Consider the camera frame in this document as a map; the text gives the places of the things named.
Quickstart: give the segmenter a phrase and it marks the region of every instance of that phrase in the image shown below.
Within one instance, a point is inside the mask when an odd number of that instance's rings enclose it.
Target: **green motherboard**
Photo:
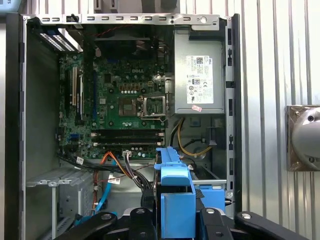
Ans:
[[[61,148],[87,159],[125,150],[133,160],[155,158],[166,127],[164,62],[94,56],[87,63],[79,53],[59,63]]]

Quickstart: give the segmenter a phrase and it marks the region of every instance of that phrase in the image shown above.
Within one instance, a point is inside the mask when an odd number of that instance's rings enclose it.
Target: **connector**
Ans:
[[[129,157],[132,156],[132,152],[131,151],[125,150],[125,151],[122,152],[122,157],[125,157],[127,154],[128,154]]]

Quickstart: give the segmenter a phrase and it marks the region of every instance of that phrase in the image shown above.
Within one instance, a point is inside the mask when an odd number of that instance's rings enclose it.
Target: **pink sticker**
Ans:
[[[199,106],[197,106],[197,105],[192,105],[191,108],[192,108],[193,110],[198,111],[199,113],[202,111],[202,107],[199,107]]]

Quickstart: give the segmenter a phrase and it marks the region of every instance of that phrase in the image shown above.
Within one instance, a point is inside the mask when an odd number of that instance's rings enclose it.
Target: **sticker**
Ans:
[[[201,111],[202,111],[202,107],[199,107],[199,106],[197,106],[197,105],[192,105],[191,108],[192,108],[193,110],[198,111],[199,113],[201,113]]]
[[[186,56],[186,103],[214,103],[213,66],[209,56]]]
[[[82,164],[84,164],[84,159],[79,157],[79,156],[77,156],[76,157],[76,163],[82,165]]]
[[[120,184],[120,177],[114,177],[114,175],[112,173],[109,174],[109,180],[108,180],[108,183],[111,183],[111,184]]]

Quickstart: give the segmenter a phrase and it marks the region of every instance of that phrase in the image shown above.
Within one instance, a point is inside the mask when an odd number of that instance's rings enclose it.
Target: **power supply label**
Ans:
[[[186,102],[214,103],[213,66],[209,56],[186,56]]]

